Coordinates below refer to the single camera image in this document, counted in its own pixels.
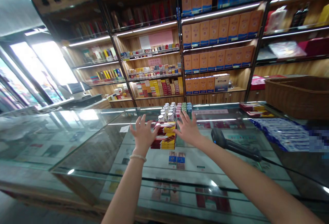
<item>brown basket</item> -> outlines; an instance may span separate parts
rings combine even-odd
[[[298,119],[329,119],[329,78],[265,80],[266,102]]]

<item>bracelet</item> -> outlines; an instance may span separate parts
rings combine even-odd
[[[141,156],[141,155],[132,154],[131,156],[129,156],[129,159],[132,159],[132,158],[139,158],[139,159],[144,160],[144,163],[146,162],[146,158],[144,156]]]

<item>wooden shelving unit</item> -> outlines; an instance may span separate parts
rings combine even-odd
[[[121,69],[124,81],[129,86],[130,99],[117,101],[118,103],[129,103],[127,106],[156,106],[169,100],[175,102],[192,103],[227,103],[239,101],[263,101],[265,100],[264,90],[251,90],[253,75],[289,75],[289,74],[309,74],[316,76],[328,76],[327,68],[329,64],[328,55],[315,55],[305,57],[290,57],[270,62],[258,62],[259,50],[269,43],[293,40],[297,43],[312,38],[327,37],[329,34],[329,24],[318,24],[318,18],[322,9],[328,4],[328,0],[245,0],[244,2],[232,3],[229,7],[217,8],[217,0],[212,0],[212,7],[209,11],[195,14],[194,16],[177,15],[177,7],[182,11],[181,0],[61,0],[55,2],[48,0],[49,5],[43,5],[43,0],[32,0],[38,8],[42,19],[52,35],[60,45],[66,46],[63,52],[66,59],[77,78],[89,83],[93,89],[91,94],[110,94],[115,89],[117,82],[90,82],[90,77],[96,71]],[[302,26],[290,29],[293,16],[301,4],[309,2],[309,12]],[[164,18],[152,19],[150,22],[138,22],[139,11],[159,7],[166,4],[166,16]],[[282,27],[278,31],[266,31],[265,25],[269,11],[286,5],[286,16]],[[253,10],[262,10],[263,16],[260,21],[258,33],[253,38],[243,38],[234,41],[184,48],[182,43],[182,26],[194,24],[207,20],[241,14]],[[103,29],[94,31],[90,35],[77,36],[77,31],[72,31],[77,24],[84,22],[101,22]],[[121,53],[128,51],[138,51],[144,48],[145,38],[158,37],[159,44],[169,44],[161,33],[168,35],[171,32],[172,44],[177,48],[165,50],[160,53],[145,53],[142,55],[121,56]],[[254,52],[250,65],[240,66],[233,69],[213,70],[209,72],[185,73],[184,55],[199,54],[218,50],[232,49],[243,46],[254,46]],[[87,63],[83,60],[85,50],[92,51],[99,47],[100,50],[111,48],[111,52],[116,56],[116,62],[99,61]],[[148,80],[147,77],[131,78],[130,69],[137,69],[150,66],[150,59],[160,58],[161,64],[178,65],[181,63],[181,73],[167,76],[152,76],[154,79],[176,79],[183,77],[184,94],[159,97],[141,98],[135,94],[134,84],[137,81]],[[228,73],[230,81],[235,88],[226,93],[209,93],[199,95],[185,94],[185,79],[211,76],[214,74]]]

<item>bottle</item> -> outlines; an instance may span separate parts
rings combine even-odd
[[[299,6],[299,9],[297,10],[297,12],[294,14],[294,17],[292,18],[292,22],[290,24],[291,29],[290,30],[295,30],[297,29],[299,22],[301,20],[301,15],[303,12],[303,4],[301,4]]]
[[[309,6],[309,2],[307,2],[304,10],[302,11],[302,14],[301,14],[301,19],[299,21],[299,24],[298,26],[302,26],[304,24],[304,21],[305,21],[305,18],[307,16],[307,13],[308,13],[308,6]]]

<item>glass countertop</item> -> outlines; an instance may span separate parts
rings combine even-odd
[[[0,163],[49,170],[113,121],[124,109],[54,111],[6,117]]]

